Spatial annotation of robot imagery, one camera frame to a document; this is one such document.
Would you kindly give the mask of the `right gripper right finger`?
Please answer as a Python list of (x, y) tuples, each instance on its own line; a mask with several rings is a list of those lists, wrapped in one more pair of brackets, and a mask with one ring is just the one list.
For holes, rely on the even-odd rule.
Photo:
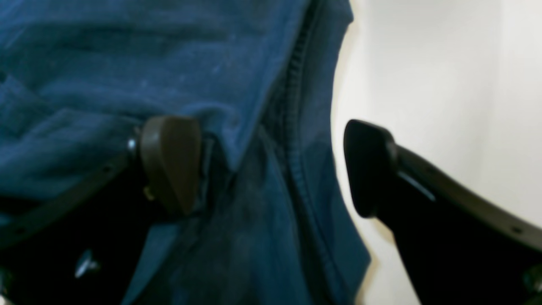
[(344, 155), (357, 214), (392, 231), (420, 303), (540, 305), (540, 228), (476, 195), (377, 125), (350, 120)]

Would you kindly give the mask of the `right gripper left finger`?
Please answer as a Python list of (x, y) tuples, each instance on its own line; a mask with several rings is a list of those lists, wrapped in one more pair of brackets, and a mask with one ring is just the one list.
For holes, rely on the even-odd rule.
[(201, 148), (196, 119), (154, 116), (58, 197), (1, 197), (2, 305), (120, 304), (151, 225), (192, 212)]

